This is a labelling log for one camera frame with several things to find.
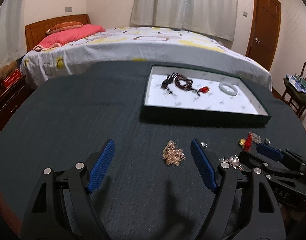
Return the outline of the small red knot charm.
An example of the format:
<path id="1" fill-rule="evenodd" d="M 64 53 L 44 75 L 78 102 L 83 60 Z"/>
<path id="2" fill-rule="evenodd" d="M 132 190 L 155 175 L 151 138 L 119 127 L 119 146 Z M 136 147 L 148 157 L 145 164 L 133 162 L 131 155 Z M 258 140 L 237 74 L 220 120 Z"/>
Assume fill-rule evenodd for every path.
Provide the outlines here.
<path id="1" fill-rule="evenodd" d="M 209 87 L 205 86 L 199 89 L 200 93 L 206 94 L 207 92 L 209 92 Z"/>

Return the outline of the pink pillow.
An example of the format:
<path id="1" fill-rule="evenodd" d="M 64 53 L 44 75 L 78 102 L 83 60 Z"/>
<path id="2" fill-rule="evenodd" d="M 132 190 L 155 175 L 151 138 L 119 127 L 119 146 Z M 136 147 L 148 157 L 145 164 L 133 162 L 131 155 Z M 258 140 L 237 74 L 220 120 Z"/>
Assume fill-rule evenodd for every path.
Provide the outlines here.
<path id="1" fill-rule="evenodd" d="M 70 42 L 75 42 L 96 33 L 103 33 L 106 30 L 101 25 L 85 24 L 79 28 L 67 29 L 53 33 L 40 41 L 32 50 L 44 51 L 52 48 L 62 47 Z"/>

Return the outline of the large pearl flower brooch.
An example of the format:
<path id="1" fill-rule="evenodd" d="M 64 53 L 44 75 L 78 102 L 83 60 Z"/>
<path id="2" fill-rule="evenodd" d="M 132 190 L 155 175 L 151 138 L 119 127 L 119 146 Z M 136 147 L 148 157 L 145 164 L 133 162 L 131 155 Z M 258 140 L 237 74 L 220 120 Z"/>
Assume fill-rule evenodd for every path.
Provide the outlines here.
<path id="1" fill-rule="evenodd" d="M 230 156 L 229 158 L 222 157 L 220 159 L 220 166 L 222 168 L 229 168 L 232 167 L 239 171 L 244 171 L 244 168 L 242 164 L 240 163 L 240 159 L 238 158 L 238 155 L 235 154 L 233 156 Z"/>

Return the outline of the dark bead cord pendant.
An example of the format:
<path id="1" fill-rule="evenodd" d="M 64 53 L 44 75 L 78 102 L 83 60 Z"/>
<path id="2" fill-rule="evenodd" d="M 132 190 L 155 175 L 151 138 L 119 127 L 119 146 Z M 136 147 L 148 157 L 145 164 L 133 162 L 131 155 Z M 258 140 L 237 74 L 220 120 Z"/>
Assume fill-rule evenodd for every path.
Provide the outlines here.
<path id="1" fill-rule="evenodd" d="M 167 78 L 161 83 L 161 89 L 165 90 L 166 92 L 164 93 L 166 96 L 172 95 L 176 97 L 177 95 L 169 88 L 169 85 L 174 83 L 174 85 L 178 88 L 179 83 L 178 83 L 178 73 L 172 73 L 167 76 Z"/>

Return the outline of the gold rhinestone flower brooch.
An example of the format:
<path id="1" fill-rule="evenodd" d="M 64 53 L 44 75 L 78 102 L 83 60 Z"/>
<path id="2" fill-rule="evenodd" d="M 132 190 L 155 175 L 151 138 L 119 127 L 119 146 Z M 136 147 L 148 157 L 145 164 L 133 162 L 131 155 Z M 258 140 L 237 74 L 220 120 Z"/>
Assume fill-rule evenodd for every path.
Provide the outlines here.
<path id="1" fill-rule="evenodd" d="M 172 140 L 163 149 L 162 158 L 166 166 L 179 166 L 186 159 L 183 149 L 178 148 Z"/>

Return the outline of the white jade bangle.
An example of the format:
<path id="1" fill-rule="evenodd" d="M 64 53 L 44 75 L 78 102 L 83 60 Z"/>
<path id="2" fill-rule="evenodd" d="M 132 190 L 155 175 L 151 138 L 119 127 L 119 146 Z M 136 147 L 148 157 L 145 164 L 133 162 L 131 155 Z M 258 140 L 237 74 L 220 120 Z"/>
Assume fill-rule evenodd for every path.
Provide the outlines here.
<path id="1" fill-rule="evenodd" d="M 224 92 L 225 94 L 228 94 L 230 96 L 237 96 L 238 90 L 237 88 L 228 82 L 220 82 L 218 85 L 219 89 Z"/>

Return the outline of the red gift box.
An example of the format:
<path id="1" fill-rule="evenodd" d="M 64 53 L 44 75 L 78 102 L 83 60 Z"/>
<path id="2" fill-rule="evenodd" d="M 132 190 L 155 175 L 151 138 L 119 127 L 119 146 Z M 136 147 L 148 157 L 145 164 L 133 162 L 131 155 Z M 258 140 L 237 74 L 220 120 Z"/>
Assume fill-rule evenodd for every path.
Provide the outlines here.
<path id="1" fill-rule="evenodd" d="M 10 74 L 8 77 L 6 77 L 3 81 L 3 87 L 5 89 L 8 89 L 11 87 L 16 81 L 18 81 L 22 77 L 22 73 L 20 69 L 16 69 L 12 74 Z"/>

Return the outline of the bed with patterned sheet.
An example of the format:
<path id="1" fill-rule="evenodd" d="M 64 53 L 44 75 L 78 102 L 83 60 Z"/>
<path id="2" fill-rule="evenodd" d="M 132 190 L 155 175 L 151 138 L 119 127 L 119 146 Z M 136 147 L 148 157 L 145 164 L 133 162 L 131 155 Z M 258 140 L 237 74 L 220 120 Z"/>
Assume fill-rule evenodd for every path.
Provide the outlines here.
<path id="1" fill-rule="evenodd" d="M 272 76 L 254 60 L 207 36 L 159 27 L 105 29 L 62 47 L 28 52 L 20 70 L 33 87 L 48 79 L 81 74 L 100 61 L 183 63 L 217 69 L 272 89 Z"/>

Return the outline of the silver crystal leaf brooch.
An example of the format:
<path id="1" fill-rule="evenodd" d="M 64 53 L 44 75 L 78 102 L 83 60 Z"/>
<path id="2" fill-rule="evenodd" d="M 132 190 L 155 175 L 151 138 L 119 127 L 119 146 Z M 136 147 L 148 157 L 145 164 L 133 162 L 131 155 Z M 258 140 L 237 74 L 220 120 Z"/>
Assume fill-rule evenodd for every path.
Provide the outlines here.
<path id="1" fill-rule="evenodd" d="M 250 135 L 250 137 L 251 137 L 253 143 L 259 144 L 259 143 L 262 142 L 260 136 L 257 135 L 256 133 L 254 133 L 254 132 L 249 132 L 249 135 Z"/>

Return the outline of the small silver crystal earring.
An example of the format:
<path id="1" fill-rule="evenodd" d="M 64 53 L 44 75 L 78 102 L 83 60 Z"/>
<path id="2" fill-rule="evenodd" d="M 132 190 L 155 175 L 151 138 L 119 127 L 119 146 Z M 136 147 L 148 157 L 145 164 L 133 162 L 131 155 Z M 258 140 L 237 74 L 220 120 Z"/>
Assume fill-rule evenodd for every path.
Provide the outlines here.
<path id="1" fill-rule="evenodd" d="M 270 145 L 271 144 L 271 142 L 270 142 L 270 140 L 268 138 L 265 138 L 265 144 L 266 145 Z"/>

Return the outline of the clothes pile on chair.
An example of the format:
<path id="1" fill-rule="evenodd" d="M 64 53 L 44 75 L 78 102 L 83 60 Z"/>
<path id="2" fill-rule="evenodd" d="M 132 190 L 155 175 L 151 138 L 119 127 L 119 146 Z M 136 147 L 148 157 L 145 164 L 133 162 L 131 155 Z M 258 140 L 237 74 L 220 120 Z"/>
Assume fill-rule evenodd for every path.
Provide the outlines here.
<path id="1" fill-rule="evenodd" d="M 306 105 L 306 81 L 301 76 L 287 74 L 284 78 L 284 85 L 293 96 Z"/>

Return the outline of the wooden chair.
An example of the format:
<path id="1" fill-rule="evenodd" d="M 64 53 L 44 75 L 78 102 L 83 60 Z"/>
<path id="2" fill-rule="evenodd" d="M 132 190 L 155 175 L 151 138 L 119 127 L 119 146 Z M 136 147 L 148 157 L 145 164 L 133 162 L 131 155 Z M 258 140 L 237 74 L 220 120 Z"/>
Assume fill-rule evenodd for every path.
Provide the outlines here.
<path id="1" fill-rule="evenodd" d="M 285 90 L 281 100 L 293 106 L 293 111 L 300 118 L 306 109 L 306 62 L 299 75 L 285 76 L 284 85 Z"/>

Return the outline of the red cord gold charm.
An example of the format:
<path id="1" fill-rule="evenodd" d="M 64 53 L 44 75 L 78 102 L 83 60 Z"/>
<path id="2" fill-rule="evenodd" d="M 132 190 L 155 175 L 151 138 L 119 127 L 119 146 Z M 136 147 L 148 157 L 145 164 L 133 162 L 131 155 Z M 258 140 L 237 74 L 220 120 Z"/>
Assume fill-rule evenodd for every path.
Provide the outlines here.
<path id="1" fill-rule="evenodd" d="M 248 133 L 246 138 L 240 139 L 238 145 L 242 150 L 249 152 L 252 146 L 252 142 L 253 142 L 252 134 Z"/>

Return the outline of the brown plush toy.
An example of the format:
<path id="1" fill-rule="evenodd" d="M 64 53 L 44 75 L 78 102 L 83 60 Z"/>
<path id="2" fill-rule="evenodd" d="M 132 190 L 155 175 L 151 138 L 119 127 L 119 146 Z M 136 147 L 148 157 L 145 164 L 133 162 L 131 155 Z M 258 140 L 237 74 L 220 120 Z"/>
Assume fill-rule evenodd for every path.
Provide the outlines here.
<path id="1" fill-rule="evenodd" d="M 13 72 L 17 68 L 17 62 L 13 61 L 8 65 L 3 66 L 0 69 L 0 80 L 6 79 L 9 75 L 13 74 Z"/>

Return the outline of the orange brown pillow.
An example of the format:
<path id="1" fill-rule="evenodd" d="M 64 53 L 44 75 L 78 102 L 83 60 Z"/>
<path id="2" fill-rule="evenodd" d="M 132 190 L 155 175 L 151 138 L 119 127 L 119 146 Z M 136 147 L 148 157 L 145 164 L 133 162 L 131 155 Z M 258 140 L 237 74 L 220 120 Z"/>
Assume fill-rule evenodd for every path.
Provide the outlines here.
<path id="1" fill-rule="evenodd" d="M 50 29 L 46 31 L 46 35 L 50 35 L 53 33 L 58 33 L 60 31 L 70 30 L 70 29 L 77 29 L 82 27 L 84 24 L 77 21 L 70 21 L 70 22 L 64 22 L 59 23 L 54 26 L 52 26 Z"/>

